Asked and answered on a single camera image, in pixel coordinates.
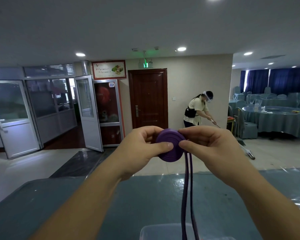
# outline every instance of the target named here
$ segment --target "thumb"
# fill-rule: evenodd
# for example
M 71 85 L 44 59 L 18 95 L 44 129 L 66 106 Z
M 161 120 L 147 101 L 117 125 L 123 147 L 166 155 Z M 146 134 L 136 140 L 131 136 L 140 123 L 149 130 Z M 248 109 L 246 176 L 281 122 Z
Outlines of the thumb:
M 173 144 L 171 142 L 160 142 L 149 145 L 149 157 L 155 157 L 161 153 L 171 151 Z
M 198 145 L 189 140 L 180 141 L 179 146 L 187 152 L 190 152 L 191 154 L 195 155 L 203 162 L 205 162 L 206 159 L 211 157 L 211 148 L 207 146 Z

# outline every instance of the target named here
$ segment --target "clear plastic box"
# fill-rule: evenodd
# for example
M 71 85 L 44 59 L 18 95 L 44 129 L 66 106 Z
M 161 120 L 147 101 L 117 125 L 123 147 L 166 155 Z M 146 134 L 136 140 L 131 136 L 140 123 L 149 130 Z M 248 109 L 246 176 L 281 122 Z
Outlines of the clear plastic box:
M 195 240 L 192 224 L 186 223 L 185 230 L 188 240 Z M 203 240 L 235 240 L 232 237 L 223 238 L 202 238 Z M 144 226 L 140 232 L 140 240 L 182 240 L 181 223 L 170 223 L 160 225 Z

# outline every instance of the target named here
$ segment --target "curtain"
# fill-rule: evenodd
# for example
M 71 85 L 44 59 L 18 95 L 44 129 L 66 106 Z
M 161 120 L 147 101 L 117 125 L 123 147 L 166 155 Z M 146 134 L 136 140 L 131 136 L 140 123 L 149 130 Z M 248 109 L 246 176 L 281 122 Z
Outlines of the curtain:
M 240 75 L 240 92 L 243 93 L 244 92 L 244 79 L 246 76 L 246 71 L 241 71 L 241 75 Z
M 268 76 L 269 70 L 249 71 L 246 92 L 252 92 L 252 94 L 264 93 L 265 88 L 268 86 Z
M 271 70 L 269 87 L 275 94 L 300 92 L 300 68 Z

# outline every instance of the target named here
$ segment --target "hand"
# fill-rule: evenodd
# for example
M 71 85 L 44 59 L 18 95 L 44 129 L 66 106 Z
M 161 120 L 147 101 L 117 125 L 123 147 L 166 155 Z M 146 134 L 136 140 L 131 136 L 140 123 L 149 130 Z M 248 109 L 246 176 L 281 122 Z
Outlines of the hand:
M 119 170 L 122 180 L 144 168 L 152 157 L 173 149 L 170 142 L 155 143 L 162 130 L 156 126 L 133 129 L 110 155 L 109 161 Z
M 179 132 L 188 139 L 180 141 L 179 146 L 202 160 L 216 177 L 230 187 L 236 189 L 260 175 L 229 130 L 192 126 Z

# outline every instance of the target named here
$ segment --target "short sleeve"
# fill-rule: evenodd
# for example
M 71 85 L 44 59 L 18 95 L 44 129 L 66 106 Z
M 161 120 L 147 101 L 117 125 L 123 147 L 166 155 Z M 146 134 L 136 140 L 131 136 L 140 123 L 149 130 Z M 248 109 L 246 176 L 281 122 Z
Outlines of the short sleeve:
M 209 111 L 207 103 L 204 104 L 203 111 L 206 111 L 206 112 Z
M 196 98 L 193 101 L 193 108 L 194 110 L 202 111 L 202 103 L 200 98 Z

